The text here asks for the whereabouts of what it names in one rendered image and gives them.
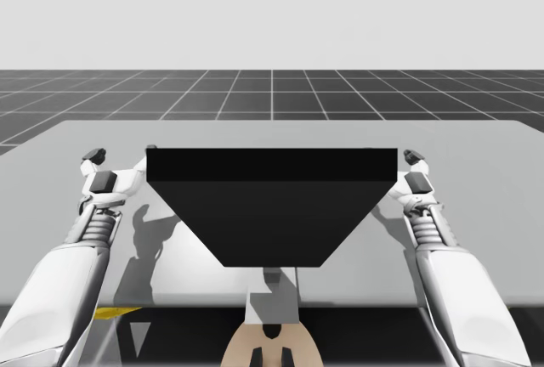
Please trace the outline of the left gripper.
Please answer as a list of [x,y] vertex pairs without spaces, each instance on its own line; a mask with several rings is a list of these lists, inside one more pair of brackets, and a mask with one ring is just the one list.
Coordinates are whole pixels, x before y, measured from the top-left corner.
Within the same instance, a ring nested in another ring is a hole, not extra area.
[[100,170],[105,162],[106,150],[96,148],[82,157],[81,174],[85,181],[82,187],[82,198],[79,206],[122,206],[129,197],[135,195],[145,181],[147,172],[147,155],[156,150],[155,144],[144,149],[142,159],[131,169]]

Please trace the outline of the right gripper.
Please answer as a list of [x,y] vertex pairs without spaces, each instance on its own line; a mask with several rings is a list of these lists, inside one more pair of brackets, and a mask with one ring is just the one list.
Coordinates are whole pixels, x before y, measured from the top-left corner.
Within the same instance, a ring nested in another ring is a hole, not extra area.
[[410,172],[397,172],[397,180],[388,191],[388,196],[406,206],[414,198],[426,199],[432,196],[434,187],[427,176],[428,163],[425,157],[415,150],[404,150],[403,154]]

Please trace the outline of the black screen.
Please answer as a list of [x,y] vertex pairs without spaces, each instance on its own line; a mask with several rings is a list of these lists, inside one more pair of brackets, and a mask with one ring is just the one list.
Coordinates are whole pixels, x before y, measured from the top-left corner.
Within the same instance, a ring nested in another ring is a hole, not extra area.
[[390,148],[149,149],[147,181],[225,267],[317,268],[397,179]]

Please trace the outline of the grey stand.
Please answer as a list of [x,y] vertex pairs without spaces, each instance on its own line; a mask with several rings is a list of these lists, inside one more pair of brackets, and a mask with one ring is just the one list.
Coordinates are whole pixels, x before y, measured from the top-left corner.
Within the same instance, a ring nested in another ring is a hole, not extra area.
[[249,274],[246,325],[299,323],[296,268],[252,268]]

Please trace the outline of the tan robot part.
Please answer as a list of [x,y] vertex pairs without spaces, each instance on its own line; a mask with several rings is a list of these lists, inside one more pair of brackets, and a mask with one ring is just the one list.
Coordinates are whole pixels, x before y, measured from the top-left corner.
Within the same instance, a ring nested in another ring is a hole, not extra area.
[[282,351],[289,349],[293,367],[324,367],[320,351],[307,328],[302,324],[270,325],[242,323],[231,337],[220,367],[251,367],[253,351],[262,351],[262,366],[282,366]]

